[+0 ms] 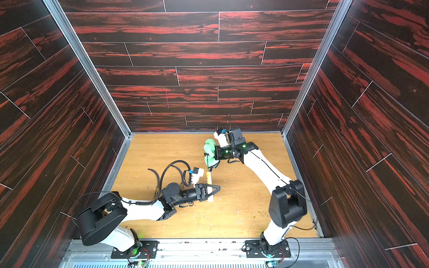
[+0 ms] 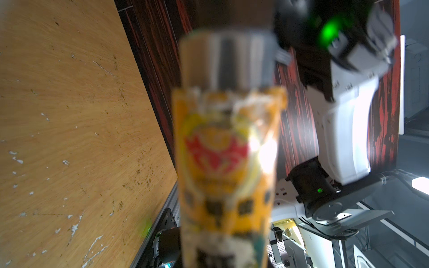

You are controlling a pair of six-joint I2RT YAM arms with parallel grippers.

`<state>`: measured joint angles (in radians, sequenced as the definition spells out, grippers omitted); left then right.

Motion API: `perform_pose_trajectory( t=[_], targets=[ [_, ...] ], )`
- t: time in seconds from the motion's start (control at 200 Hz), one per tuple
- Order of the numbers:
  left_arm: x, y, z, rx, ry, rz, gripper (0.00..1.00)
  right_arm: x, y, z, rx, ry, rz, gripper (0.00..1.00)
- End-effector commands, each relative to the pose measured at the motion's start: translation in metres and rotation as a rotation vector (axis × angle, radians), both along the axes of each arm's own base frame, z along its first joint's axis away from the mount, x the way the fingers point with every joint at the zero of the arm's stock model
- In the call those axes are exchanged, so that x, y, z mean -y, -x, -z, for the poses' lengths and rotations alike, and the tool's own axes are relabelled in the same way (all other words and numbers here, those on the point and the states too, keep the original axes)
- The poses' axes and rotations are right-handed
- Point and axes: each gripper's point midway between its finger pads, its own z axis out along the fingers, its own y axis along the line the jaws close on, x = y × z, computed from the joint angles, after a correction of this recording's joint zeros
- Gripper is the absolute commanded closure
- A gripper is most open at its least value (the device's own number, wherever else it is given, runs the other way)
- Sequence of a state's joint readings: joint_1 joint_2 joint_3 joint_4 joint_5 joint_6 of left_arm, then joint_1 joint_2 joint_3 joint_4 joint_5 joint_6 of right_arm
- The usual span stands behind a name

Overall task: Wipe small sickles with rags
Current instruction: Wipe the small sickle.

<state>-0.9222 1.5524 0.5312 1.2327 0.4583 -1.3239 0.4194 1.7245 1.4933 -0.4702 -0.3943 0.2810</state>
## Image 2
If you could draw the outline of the small sickle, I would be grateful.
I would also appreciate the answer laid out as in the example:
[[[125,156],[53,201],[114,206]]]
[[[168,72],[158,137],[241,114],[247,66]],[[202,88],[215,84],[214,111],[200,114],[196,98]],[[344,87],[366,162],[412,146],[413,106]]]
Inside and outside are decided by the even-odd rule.
[[[198,1],[172,91],[185,268],[264,268],[286,90],[274,1]]]

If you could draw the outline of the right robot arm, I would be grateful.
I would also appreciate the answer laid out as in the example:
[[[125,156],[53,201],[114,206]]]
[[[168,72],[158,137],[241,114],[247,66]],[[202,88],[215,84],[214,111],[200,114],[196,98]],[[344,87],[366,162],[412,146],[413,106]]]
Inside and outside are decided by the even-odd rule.
[[[277,1],[274,31],[296,52],[318,155],[278,180],[273,220],[296,218],[329,240],[346,240],[346,210],[381,186],[372,172],[368,120],[398,40],[389,13],[373,1]]]

